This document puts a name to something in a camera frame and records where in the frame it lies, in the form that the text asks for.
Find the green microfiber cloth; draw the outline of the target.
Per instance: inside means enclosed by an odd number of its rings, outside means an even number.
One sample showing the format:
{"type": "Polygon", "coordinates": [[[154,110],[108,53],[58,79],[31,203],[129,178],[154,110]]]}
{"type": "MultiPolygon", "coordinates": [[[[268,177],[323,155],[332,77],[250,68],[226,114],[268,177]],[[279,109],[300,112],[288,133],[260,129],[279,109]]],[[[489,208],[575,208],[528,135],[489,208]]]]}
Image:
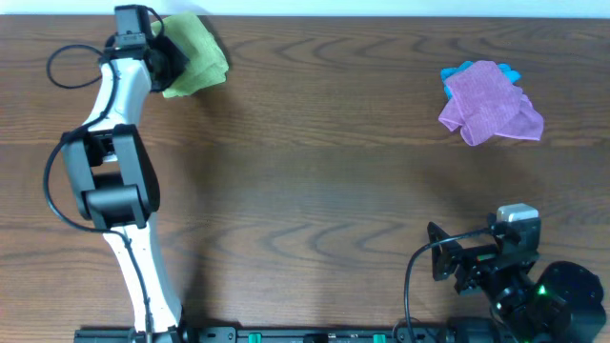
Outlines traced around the green microfiber cloth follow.
{"type": "Polygon", "coordinates": [[[204,88],[227,80],[229,62],[213,34],[193,12],[183,12],[163,19],[165,34],[190,59],[186,70],[171,87],[204,88]]]}

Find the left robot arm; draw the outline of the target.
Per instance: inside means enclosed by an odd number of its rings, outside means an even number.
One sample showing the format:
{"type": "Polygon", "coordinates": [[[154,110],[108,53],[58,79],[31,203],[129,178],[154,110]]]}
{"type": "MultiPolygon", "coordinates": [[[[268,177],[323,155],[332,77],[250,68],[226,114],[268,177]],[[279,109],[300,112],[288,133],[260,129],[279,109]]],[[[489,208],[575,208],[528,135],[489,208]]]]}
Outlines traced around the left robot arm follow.
{"type": "Polygon", "coordinates": [[[78,210],[111,246],[130,294],[128,342],[188,339],[158,243],[159,183],[137,129],[147,96],[166,89],[187,62],[163,33],[116,34],[100,53],[102,82],[90,116],[61,140],[78,210]]]}

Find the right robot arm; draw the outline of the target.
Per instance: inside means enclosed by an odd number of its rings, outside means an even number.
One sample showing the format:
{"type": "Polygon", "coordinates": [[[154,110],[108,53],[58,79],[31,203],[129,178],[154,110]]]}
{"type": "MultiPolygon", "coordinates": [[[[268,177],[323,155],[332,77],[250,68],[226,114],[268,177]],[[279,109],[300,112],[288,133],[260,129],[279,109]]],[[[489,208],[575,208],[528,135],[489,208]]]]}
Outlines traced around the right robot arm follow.
{"type": "Polygon", "coordinates": [[[481,291],[519,342],[592,342],[606,324],[604,290],[583,266],[558,261],[538,281],[529,272],[539,259],[539,218],[488,223],[494,245],[462,248],[431,222],[433,278],[456,278],[458,294],[481,291]]]}

